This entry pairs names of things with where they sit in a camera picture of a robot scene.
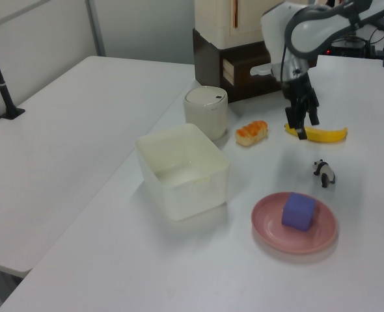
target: white table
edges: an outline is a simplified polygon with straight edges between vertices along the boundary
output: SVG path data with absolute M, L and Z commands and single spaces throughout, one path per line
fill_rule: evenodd
M 24 277 L 193 78 L 89 57 L 0 120 L 0 270 Z
M 348 126 L 338 144 L 284 132 L 280 92 L 230 105 L 227 204 L 169 222 L 150 198 L 135 153 L 121 164 L 1 307 L 7 311 L 384 311 L 384 69 L 381 61 L 320 57 L 310 77 L 322 129 Z M 182 98 L 151 132 L 184 123 Z M 266 120 L 251 148 L 234 130 Z M 322 188 L 313 162 L 337 182 Z M 304 192 L 329 206 L 338 238 L 322 252 L 290 255 L 252 231 L 264 196 Z

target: white cup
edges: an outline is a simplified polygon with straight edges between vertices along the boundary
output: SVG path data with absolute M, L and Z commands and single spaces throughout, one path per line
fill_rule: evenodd
M 196 125 L 210 140 L 221 138 L 226 130 L 228 95 L 224 89 L 200 86 L 184 99 L 185 120 Z

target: purple cube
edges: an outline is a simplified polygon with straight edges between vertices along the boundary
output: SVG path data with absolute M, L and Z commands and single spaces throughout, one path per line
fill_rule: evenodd
M 283 207 L 282 224 L 300 231 L 308 231 L 315 204 L 316 201 L 312 198 L 291 193 Z

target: toy panda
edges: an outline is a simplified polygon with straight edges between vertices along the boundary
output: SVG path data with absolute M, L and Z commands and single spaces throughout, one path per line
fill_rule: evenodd
M 316 169 L 314 175 L 321 175 L 322 187 L 328 187 L 330 183 L 335 184 L 334 172 L 325 161 L 320 159 L 314 162 L 314 168 Z

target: toy banana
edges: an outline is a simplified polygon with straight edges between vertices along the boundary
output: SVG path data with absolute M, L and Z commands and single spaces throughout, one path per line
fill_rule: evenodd
M 290 129 L 289 124 L 284 125 L 287 133 L 297 136 L 295 129 Z M 344 140 L 347 136 L 347 127 L 341 130 L 321 130 L 317 128 L 305 127 L 308 140 L 321 143 L 332 143 Z

